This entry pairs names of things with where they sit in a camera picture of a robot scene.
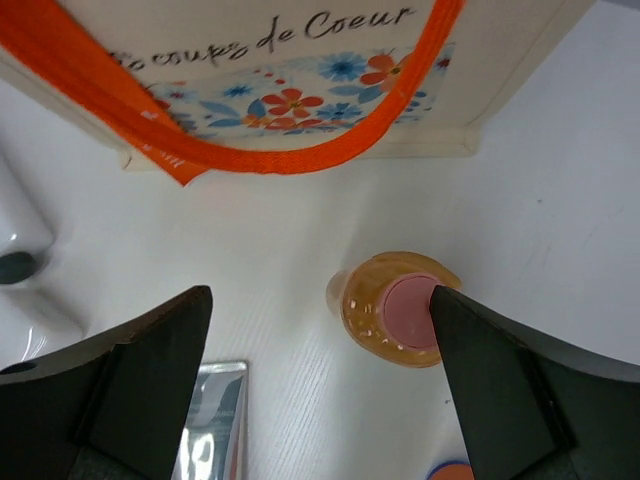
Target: bottle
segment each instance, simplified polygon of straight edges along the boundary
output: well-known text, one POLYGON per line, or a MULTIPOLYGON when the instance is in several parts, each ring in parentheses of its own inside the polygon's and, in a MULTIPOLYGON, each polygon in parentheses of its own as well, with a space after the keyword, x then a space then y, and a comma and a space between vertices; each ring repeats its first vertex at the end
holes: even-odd
POLYGON ((407 367, 440 363, 429 302, 438 285, 460 280, 437 261, 411 252, 374 256, 327 286, 329 309, 371 353, 407 367))
POLYGON ((21 282, 39 268, 53 234, 0 158, 0 285, 21 282))

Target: jar lid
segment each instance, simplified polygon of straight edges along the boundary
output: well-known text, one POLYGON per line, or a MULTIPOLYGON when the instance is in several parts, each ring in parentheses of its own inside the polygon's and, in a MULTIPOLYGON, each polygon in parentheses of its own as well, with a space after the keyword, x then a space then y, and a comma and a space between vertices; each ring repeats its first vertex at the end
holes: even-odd
POLYGON ((436 467, 427 480, 474 480, 474 476, 470 465, 452 462, 436 467))
POLYGON ((438 348, 429 312, 438 285, 442 282, 427 273, 402 275, 389 284, 378 307, 380 327, 389 339, 409 350, 438 348))

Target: glass jar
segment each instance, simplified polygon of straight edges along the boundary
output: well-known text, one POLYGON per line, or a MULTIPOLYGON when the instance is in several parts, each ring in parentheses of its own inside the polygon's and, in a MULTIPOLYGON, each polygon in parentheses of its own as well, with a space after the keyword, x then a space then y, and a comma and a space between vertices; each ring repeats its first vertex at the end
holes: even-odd
POLYGON ((429 257, 387 252, 338 272, 327 286, 327 303, 361 347, 400 365, 431 367, 440 363, 429 313, 438 285, 461 286, 429 257))

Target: red flower print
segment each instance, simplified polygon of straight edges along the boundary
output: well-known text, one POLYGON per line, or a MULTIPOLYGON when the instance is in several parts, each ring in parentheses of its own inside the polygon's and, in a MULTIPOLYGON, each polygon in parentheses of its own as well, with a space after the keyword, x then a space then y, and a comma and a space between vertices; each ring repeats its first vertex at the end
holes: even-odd
POLYGON ((272 115, 286 115, 293 110, 293 116, 297 118, 306 118, 311 115, 305 107, 317 107, 324 103, 320 97, 302 98, 302 92, 297 88, 285 88, 282 96, 267 95, 262 98, 267 105, 276 105, 269 109, 272 115))
POLYGON ((395 63, 391 55, 376 55, 369 59, 368 65, 377 70, 373 73, 365 73, 360 77, 360 81, 365 85, 380 84, 382 92, 388 92, 395 85, 398 75, 409 61, 409 55, 404 57, 398 63, 395 63))
POLYGON ((310 120, 302 120, 301 122, 296 122, 295 118, 291 117, 281 117, 273 120, 267 127, 266 130, 298 130, 302 128, 310 128, 316 127, 322 123, 322 120, 319 118, 312 118, 310 120))
POLYGON ((249 114, 242 119, 242 123, 249 128, 268 127, 271 123, 269 117, 258 117, 257 115, 249 114))

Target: tote bag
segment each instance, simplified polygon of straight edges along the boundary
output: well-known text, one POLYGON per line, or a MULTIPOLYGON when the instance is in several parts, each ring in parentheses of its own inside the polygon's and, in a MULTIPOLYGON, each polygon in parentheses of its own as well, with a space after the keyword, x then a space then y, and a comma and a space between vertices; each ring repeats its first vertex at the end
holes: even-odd
POLYGON ((209 167, 316 171, 381 137, 370 155, 471 154, 593 2, 19 3, 0 6, 0 75, 129 168, 148 157, 187 183, 209 167))

